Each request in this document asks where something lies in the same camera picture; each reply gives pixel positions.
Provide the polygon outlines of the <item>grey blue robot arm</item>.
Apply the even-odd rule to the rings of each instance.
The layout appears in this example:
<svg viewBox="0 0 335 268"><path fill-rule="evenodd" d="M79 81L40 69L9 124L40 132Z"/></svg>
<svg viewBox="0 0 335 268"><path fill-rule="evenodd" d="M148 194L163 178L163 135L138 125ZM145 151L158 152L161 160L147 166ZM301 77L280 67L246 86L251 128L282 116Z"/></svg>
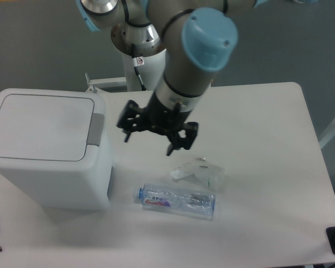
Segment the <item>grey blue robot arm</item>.
<svg viewBox="0 0 335 268"><path fill-rule="evenodd" d="M238 42L231 14L260 1L77 1L92 31L120 30L115 46L129 55L151 56L166 49L169 59L145 108L129 100L117 127L126 136L150 131L166 136L168 154L190 149L197 122L188 116L225 67Z"/></svg>

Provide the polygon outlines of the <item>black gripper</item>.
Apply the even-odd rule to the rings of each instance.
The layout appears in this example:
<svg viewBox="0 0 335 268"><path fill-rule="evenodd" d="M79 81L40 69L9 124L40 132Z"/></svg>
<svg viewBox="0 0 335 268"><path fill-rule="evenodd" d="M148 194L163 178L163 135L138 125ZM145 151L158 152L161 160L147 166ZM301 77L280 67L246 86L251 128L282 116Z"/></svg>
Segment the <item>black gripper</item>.
<svg viewBox="0 0 335 268"><path fill-rule="evenodd" d="M173 106L172 109L166 107L160 102L156 93L153 93L147 107L144 108L149 129L166 136L170 141L167 156L175 150L190 150L198 135L198 122L186 122L191 111L183 111L180 102ZM126 135L124 142L128 142L131 133L142 130L141 113L142 108L133 100L129 100L124 106L117 121L117 127Z"/></svg>

